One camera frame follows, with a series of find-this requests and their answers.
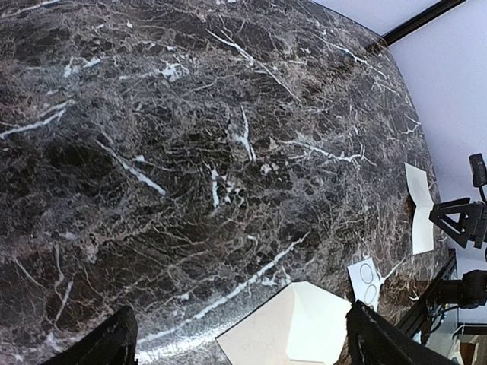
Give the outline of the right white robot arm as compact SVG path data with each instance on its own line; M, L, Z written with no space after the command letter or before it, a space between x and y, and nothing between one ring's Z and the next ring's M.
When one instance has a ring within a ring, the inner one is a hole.
M462 248L472 242L481 249L486 243L486 203L471 202L469 198L435 204L429 220ZM461 309L486 305L486 271L473 270L460 279L442 280L437 287L436 300Z

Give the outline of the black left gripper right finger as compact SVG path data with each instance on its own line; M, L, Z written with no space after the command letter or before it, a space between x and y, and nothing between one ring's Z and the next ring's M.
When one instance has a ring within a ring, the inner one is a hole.
M361 301L346 315L353 364L448 365L453 361L413 341Z

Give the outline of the pink envelope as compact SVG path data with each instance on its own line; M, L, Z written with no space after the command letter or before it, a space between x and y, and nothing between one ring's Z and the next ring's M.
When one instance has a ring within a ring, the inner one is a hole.
M310 282L294 282L216 341L232 364L335 364L351 306Z

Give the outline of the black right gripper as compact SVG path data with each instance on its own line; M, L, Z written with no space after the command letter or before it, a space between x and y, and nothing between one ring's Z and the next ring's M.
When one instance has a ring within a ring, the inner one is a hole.
M449 214L457 214L460 220L440 218ZM470 198L459 198L437 203L432 207L429 220L463 248L469 241L474 242L475 248L481 248L485 242L486 204L483 202L470 203Z

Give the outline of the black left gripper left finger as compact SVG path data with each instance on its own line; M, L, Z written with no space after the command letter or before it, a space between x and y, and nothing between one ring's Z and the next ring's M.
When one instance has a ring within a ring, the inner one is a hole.
M42 365L137 364L136 344L137 321L133 308L121 306L80 341Z

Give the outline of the white sticker sheet with seals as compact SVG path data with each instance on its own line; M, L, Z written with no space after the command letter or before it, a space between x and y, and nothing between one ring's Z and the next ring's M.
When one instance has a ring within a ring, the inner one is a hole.
M377 311L381 282L372 258L347 267L356 300Z

